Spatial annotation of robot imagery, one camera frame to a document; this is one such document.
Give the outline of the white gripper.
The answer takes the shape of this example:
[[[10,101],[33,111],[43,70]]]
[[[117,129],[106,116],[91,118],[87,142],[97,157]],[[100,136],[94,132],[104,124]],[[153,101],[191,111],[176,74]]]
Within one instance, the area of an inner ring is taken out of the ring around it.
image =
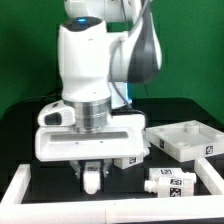
[[[72,126],[41,127],[35,136],[35,154],[42,162],[138,157],[144,154],[144,128],[142,114],[114,116],[94,134],[76,133]],[[79,162],[71,161],[70,166],[80,178]],[[104,178],[110,166],[111,160],[104,160]]]

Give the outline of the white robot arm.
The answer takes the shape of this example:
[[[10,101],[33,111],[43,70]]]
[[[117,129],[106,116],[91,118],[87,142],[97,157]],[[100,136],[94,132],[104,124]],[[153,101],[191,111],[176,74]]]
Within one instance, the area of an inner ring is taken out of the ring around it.
[[[129,83],[152,80],[162,55],[152,0],[64,0],[60,25],[61,99],[38,116],[35,154],[42,162],[68,161],[78,176],[143,161],[147,117],[131,108]]]

